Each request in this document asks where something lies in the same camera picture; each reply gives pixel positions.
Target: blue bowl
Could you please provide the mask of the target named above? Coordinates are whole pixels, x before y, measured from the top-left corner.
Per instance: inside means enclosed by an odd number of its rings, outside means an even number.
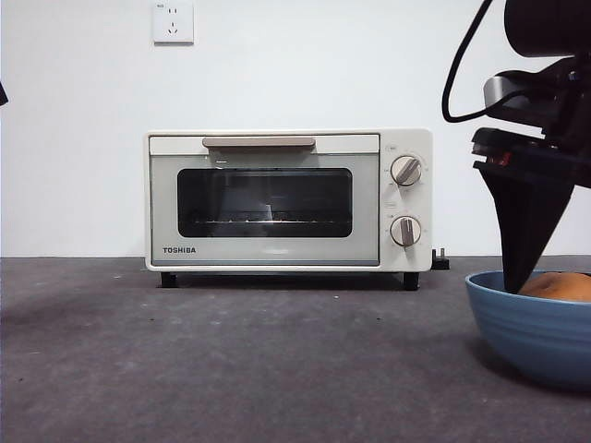
[[[591,390],[591,303],[506,293],[501,271],[465,282],[480,332],[499,355],[544,384]]]

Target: electrical socket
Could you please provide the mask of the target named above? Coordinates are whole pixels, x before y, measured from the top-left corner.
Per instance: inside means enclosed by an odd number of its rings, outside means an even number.
[[[193,4],[184,1],[158,2],[152,10],[155,43],[194,42]]]

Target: oven window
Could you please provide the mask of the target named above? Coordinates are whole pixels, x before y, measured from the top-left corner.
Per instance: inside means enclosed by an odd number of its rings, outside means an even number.
[[[177,177],[184,237],[347,237],[347,169],[185,169]]]

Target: oven door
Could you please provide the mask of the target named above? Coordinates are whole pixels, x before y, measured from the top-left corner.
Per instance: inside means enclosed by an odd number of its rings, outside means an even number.
[[[150,144],[152,265],[379,265],[379,136]]]

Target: oven control panel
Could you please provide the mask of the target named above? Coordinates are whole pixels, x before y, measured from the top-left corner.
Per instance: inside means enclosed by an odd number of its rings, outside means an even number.
[[[431,266],[432,136],[395,129],[380,135],[380,264],[397,271]]]

